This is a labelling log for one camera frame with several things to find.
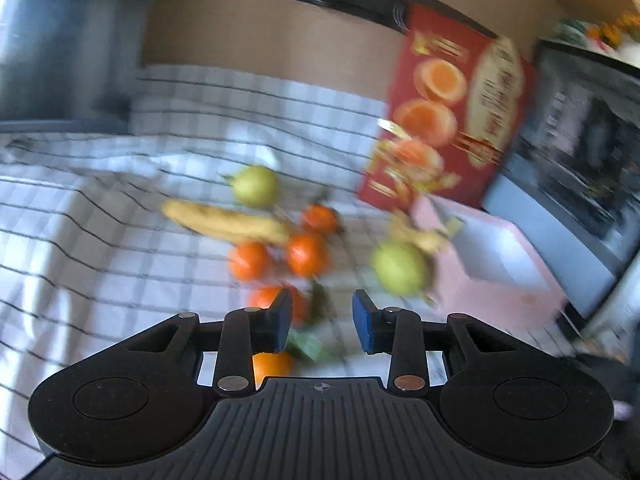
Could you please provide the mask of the red orange gift box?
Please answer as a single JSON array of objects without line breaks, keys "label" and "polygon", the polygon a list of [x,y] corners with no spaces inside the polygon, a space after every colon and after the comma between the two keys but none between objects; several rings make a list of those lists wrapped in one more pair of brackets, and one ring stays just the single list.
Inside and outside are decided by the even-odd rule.
[{"label": "red orange gift box", "polygon": [[433,194],[479,207],[518,133],[533,78],[510,38],[410,6],[360,200],[408,210]]}]

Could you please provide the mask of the yellow flowers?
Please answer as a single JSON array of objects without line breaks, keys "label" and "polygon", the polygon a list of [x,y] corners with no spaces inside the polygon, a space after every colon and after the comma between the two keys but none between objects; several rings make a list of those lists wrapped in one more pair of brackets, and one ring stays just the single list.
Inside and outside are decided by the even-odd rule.
[{"label": "yellow flowers", "polygon": [[602,22],[590,25],[586,30],[586,36],[593,40],[599,40],[613,49],[618,49],[625,42],[638,44],[640,38],[640,16],[638,13],[625,11],[614,22]]}]

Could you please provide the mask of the orange tangerine with leaf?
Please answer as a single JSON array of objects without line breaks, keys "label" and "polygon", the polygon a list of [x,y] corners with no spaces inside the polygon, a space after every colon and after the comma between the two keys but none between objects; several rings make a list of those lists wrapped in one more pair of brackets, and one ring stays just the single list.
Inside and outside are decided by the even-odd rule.
[{"label": "orange tangerine with leaf", "polygon": [[329,248],[319,234],[297,233],[286,246],[286,262],[293,274],[300,278],[313,278],[329,269]]}]

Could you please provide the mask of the long yellow banana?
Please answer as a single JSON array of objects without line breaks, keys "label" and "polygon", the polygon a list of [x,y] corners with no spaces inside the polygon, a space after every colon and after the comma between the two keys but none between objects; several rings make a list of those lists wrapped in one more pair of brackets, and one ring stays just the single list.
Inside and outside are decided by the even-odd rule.
[{"label": "long yellow banana", "polygon": [[285,246],[291,236],[288,225],[276,218],[244,214],[190,200],[165,200],[160,210],[178,226],[231,243],[261,242]]}]

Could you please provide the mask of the pink cardboard box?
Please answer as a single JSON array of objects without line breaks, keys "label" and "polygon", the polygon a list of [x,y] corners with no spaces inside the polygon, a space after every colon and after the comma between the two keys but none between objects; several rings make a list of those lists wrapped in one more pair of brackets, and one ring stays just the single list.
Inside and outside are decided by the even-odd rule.
[{"label": "pink cardboard box", "polygon": [[566,295],[535,247],[513,223],[425,195],[410,217],[421,230],[461,228],[433,257],[428,296],[442,316],[464,313],[510,332],[534,332],[552,322]]}]

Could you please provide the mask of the orange tangerine with leaves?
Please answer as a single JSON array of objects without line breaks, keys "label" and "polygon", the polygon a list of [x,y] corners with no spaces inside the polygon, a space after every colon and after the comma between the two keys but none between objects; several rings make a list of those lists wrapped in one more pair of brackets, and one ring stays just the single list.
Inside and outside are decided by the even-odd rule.
[{"label": "orange tangerine with leaves", "polygon": [[341,222],[333,208],[313,203],[303,211],[302,227],[321,235],[331,235],[341,229]]}]

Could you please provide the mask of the white black grid tablecloth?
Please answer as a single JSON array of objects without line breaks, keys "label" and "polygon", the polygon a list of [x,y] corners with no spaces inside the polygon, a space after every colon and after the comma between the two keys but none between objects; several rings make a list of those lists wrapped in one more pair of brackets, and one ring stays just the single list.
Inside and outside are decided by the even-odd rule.
[{"label": "white black grid tablecloth", "polygon": [[228,177],[277,171],[280,207],[297,220],[322,188],[341,217],[321,280],[330,316],[316,330],[328,360],[314,376],[384,376],[350,318],[365,289],[393,296],[369,266],[387,217],[357,198],[386,112],[358,94],[194,65],[137,74],[130,127],[12,132],[1,139],[1,474],[19,479],[42,459],[27,403],[48,376],[180,311],[220,320],[250,286],[228,271],[229,245],[176,226],[168,198],[235,205]]}]

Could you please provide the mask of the small orange tangerine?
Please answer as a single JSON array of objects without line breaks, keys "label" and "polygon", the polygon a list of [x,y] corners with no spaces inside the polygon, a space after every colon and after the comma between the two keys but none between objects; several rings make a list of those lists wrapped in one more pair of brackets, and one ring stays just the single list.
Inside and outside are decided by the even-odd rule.
[{"label": "small orange tangerine", "polygon": [[253,368],[256,388],[268,377],[290,377],[293,368],[292,356],[288,352],[262,352],[253,356]]}]

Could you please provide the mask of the green pear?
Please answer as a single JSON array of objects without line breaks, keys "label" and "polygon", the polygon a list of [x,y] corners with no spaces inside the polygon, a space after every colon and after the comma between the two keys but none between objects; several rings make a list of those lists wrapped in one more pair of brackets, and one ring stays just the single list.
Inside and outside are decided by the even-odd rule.
[{"label": "green pear", "polygon": [[386,240],[372,252],[371,268],[381,286],[396,296],[416,296],[433,283],[424,255],[407,242]]},{"label": "green pear", "polygon": [[232,176],[224,176],[234,199],[245,207],[271,209],[280,193],[277,174],[260,165],[248,166]]}]

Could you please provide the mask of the short yellow banana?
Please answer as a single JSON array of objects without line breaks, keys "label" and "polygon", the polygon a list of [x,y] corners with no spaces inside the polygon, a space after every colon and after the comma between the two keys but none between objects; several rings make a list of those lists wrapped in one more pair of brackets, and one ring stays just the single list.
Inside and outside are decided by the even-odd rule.
[{"label": "short yellow banana", "polygon": [[434,256],[444,250],[463,227],[462,220],[452,217],[445,222],[442,229],[418,229],[404,212],[396,210],[390,215],[388,234],[394,240],[400,240],[418,248],[425,255]]}]

